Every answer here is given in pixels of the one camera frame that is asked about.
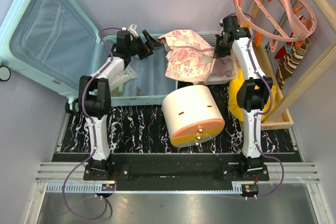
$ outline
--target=black marble surface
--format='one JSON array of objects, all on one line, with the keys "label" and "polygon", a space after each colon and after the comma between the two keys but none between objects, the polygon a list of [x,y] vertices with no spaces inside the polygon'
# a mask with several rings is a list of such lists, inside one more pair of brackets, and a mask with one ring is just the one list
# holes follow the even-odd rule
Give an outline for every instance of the black marble surface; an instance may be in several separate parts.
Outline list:
[{"label": "black marble surface", "polygon": [[[179,83],[179,88],[188,85]],[[176,148],[169,140],[160,105],[112,107],[107,119],[108,141],[113,153],[239,153],[244,133],[228,110],[228,84],[208,86],[225,120],[223,131],[200,146]],[[293,152],[288,130],[261,133],[264,152]],[[89,131],[83,115],[70,116],[61,152],[90,152]]]}]

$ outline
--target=suitcase lid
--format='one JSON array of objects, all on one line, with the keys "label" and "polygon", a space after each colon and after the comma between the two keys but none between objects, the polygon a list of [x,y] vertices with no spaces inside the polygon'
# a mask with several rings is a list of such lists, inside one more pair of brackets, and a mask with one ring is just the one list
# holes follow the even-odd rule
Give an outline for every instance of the suitcase lid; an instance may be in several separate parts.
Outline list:
[{"label": "suitcase lid", "polygon": [[80,77],[96,72],[108,56],[97,27],[74,0],[14,0],[0,28],[2,54],[76,90]]}]

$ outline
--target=light blue suitcase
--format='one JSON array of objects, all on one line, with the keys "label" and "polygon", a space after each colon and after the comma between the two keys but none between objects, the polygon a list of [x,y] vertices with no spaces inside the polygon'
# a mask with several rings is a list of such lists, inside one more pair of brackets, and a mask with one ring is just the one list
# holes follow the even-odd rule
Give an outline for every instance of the light blue suitcase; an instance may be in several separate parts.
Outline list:
[{"label": "light blue suitcase", "polygon": [[[74,0],[14,0],[0,27],[0,63],[70,101],[78,97],[80,77],[96,72],[108,54],[97,27]],[[132,59],[139,79],[127,82],[128,92],[112,104],[161,104],[176,89],[164,76],[166,64],[164,50],[143,61]],[[139,89],[143,92],[135,97]]]}]

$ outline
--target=white cylinder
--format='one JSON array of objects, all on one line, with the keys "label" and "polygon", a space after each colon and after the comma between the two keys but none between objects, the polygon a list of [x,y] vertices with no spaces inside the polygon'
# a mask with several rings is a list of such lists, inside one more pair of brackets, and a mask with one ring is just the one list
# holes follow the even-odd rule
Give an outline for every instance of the white cylinder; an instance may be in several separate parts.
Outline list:
[{"label": "white cylinder", "polygon": [[224,119],[208,87],[177,89],[166,96],[162,111],[171,143],[176,147],[198,145],[218,135]]}]

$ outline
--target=pink plastic drying rack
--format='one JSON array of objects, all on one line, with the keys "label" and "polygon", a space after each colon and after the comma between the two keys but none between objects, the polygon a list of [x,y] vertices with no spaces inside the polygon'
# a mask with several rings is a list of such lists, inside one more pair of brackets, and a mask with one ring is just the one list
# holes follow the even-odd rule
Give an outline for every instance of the pink plastic drying rack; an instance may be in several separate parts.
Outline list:
[{"label": "pink plastic drying rack", "polygon": [[285,41],[285,42],[301,41],[301,40],[308,38],[316,29],[315,14],[305,0],[298,0],[298,1],[304,7],[300,9],[300,12],[306,9],[307,12],[305,16],[307,17],[307,14],[309,14],[311,17],[311,26],[309,29],[300,21],[299,17],[297,17],[295,13],[293,12],[292,6],[290,4],[290,0],[278,0],[280,1],[281,5],[284,7],[286,11],[289,25],[293,32],[293,36],[291,38],[284,32],[284,30],[280,27],[280,25],[274,20],[274,18],[266,10],[266,8],[263,6],[260,0],[254,0],[254,1],[256,2],[257,6],[262,10],[262,12],[265,14],[265,16],[271,21],[274,27],[279,31],[280,35],[274,35],[272,33],[269,33],[263,30],[262,28],[256,26],[253,22],[251,22],[249,17],[245,16],[245,14],[243,13],[243,10],[240,6],[241,1],[242,0],[235,0],[236,13],[237,13],[239,22],[241,22],[241,20],[245,21],[253,30],[270,38],[269,42],[270,42],[270,47],[271,47],[272,52],[276,50],[279,41]]}]

